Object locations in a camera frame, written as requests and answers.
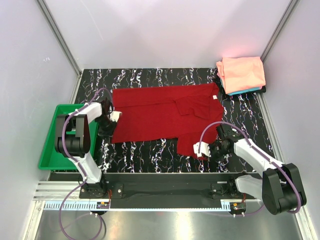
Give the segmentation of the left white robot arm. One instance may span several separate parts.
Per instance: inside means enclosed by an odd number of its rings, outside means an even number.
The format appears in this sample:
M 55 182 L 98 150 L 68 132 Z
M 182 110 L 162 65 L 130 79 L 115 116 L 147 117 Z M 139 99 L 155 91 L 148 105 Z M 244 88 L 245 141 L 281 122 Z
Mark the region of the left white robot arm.
M 91 135 L 89 125 L 97 123 L 96 136 L 112 140 L 121 116 L 115 111 L 112 101 L 85 103 L 80 109 L 55 118 L 55 151 L 72 162 L 82 177 L 80 191 L 83 197 L 105 198 L 110 195 L 108 184 L 90 152 Z

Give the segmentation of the red t shirt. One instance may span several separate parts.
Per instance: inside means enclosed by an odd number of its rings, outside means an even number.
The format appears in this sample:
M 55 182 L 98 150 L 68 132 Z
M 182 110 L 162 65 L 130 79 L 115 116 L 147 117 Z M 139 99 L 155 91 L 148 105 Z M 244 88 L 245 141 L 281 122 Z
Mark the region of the red t shirt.
M 122 113 L 112 143 L 177 139 L 179 155 L 195 158 L 194 144 L 213 143 L 224 108 L 215 83 L 113 90 L 113 105 Z

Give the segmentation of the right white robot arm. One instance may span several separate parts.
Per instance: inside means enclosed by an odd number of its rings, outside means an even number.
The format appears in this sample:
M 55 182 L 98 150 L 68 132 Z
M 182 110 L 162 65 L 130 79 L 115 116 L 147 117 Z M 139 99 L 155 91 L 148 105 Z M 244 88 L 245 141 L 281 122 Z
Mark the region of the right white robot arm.
M 234 154 L 253 167 L 260 175 L 254 178 L 242 173 L 227 185 L 228 195 L 239 198 L 250 195 L 263 202 L 273 215 L 288 212 L 296 214 L 307 203 L 299 169 L 293 163 L 285 164 L 259 148 L 236 126 L 219 122 L 216 126 L 219 140 L 209 145 L 212 157 Z

